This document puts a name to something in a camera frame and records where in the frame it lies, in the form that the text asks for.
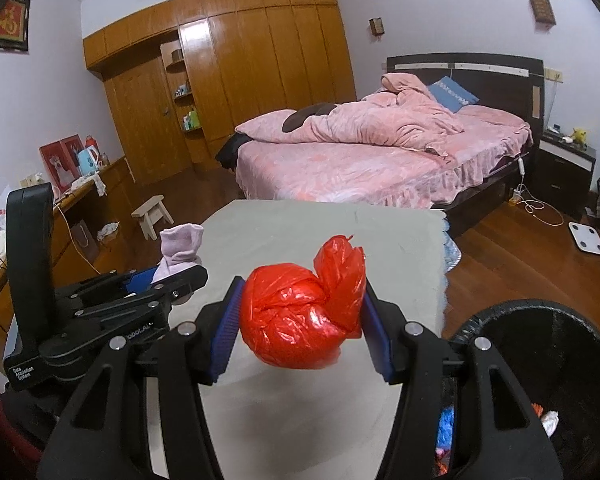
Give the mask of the blue plastic bag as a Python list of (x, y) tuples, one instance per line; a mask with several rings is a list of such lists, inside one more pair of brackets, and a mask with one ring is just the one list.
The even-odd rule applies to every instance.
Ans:
[(454, 406), (444, 408), (440, 414), (436, 448), (448, 452), (452, 448), (454, 434)]

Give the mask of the pink small sock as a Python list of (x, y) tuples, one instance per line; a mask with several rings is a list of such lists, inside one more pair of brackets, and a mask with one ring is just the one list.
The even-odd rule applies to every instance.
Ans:
[(204, 227), (199, 224), (184, 223), (160, 232), (162, 258), (152, 277), (157, 283), (193, 266), (201, 265), (198, 255), (204, 237)]

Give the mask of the red plastic bag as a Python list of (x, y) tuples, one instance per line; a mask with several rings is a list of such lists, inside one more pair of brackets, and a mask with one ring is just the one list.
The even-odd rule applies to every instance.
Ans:
[(362, 336), (366, 292), (364, 249), (335, 235), (313, 259), (259, 266), (248, 276), (240, 304), (240, 331), (268, 365), (320, 370), (335, 364), (340, 347)]

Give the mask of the black trash bin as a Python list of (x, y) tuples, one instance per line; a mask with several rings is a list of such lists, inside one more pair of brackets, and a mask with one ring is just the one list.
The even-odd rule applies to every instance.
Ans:
[(562, 478), (600, 479), (600, 333), (557, 302), (512, 300), (487, 308), (451, 337), (454, 344), (489, 339), (539, 417), (559, 414), (549, 437)]

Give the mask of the white crumpled tissue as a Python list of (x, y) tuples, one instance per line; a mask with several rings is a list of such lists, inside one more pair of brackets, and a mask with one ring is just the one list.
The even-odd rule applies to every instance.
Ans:
[(559, 424), (559, 414), (556, 411), (547, 411), (540, 417), (540, 421), (547, 437), (551, 437)]

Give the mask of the wooden side desk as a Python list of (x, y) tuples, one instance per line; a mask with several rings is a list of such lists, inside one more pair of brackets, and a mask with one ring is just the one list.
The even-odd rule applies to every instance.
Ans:
[[(92, 278), (97, 272), (123, 272), (132, 268), (133, 244), (140, 234), (140, 228), (132, 218), (138, 199), (135, 179), (124, 158), (112, 162), (102, 170), (100, 177), (106, 185), (104, 196), (100, 196), (94, 183), (90, 182), (67, 195), (54, 209), (50, 270), (56, 288)], [(98, 255), (93, 262), (84, 259), (79, 237), (71, 232), (71, 228), (81, 222), (93, 236), (108, 223), (119, 225), (112, 237), (96, 244)], [(13, 316), (7, 274), (1, 268), (0, 367)]]

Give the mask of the white small stool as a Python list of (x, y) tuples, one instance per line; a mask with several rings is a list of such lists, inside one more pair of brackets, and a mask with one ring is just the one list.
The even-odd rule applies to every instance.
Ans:
[(154, 195), (149, 200), (146, 200), (143, 205), (132, 211), (131, 216), (140, 225), (140, 229), (146, 240), (156, 240), (158, 238), (155, 225), (160, 220), (168, 222), (171, 226), (174, 225), (174, 220), (163, 201), (163, 195)]

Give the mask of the blue white kettle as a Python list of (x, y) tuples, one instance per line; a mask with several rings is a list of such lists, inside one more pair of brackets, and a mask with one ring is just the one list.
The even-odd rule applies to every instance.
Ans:
[(79, 170), (82, 176), (96, 174), (102, 168), (102, 159), (94, 146), (87, 146), (78, 153)]

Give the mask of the light blue knitted cloth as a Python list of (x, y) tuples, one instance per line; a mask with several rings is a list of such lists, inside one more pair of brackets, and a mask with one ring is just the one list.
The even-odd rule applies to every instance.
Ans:
[(460, 260), (462, 260), (462, 252), (449, 234), (449, 228), (449, 222), (445, 221), (443, 249), (446, 273), (452, 271), (460, 263)]

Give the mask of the white bathroom scale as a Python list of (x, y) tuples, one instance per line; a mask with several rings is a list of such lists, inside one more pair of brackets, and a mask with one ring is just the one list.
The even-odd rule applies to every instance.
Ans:
[(577, 222), (569, 222), (568, 229), (581, 252), (600, 256), (600, 236), (596, 229)]

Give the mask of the pink quilt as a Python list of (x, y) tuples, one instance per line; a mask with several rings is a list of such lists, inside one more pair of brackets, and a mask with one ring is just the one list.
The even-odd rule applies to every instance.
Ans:
[(380, 83), (379, 91), (337, 104), (326, 115), (309, 116), (289, 132), (283, 130), (283, 123), (294, 114), (292, 110), (249, 119), (235, 131), (266, 143), (368, 144), (444, 156), (446, 139), (464, 131), (456, 115), (413, 74), (388, 73)]

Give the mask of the blue pillow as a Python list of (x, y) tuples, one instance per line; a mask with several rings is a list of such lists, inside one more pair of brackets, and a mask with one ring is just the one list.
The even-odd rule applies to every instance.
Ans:
[(459, 112), (465, 106), (479, 103), (476, 96), (449, 76), (444, 76), (430, 84), (428, 90), (440, 105), (452, 113)]

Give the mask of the red photo frame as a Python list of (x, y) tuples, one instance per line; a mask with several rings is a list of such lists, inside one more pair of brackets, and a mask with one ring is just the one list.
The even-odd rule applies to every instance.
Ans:
[(78, 154), (82, 150), (83, 143), (77, 134), (38, 148), (47, 174), (59, 194), (70, 190), (73, 182), (81, 177)]

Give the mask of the brown wall lamp left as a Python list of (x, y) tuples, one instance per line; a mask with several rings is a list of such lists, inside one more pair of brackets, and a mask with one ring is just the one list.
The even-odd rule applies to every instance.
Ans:
[(368, 24), (370, 24), (370, 33), (374, 37), (379, 38), (385, 33), (385, 27), (384, 23), (382, 22), (382, 18), (371, 18), (368, 21)]

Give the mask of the brown wall lamp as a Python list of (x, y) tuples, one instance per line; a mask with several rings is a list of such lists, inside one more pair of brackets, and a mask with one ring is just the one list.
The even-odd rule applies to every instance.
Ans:
[(368, 21), (368, 24), (370, 24), (370, 33), (374, 37), (379, 38), (385, 33), (385, 27), (384, 23), (382, 22), (382, 18), (371, 18)]
[(556, 18), (550, 0), (529, 0), (535, 21), (538, 24), (555, 26)]

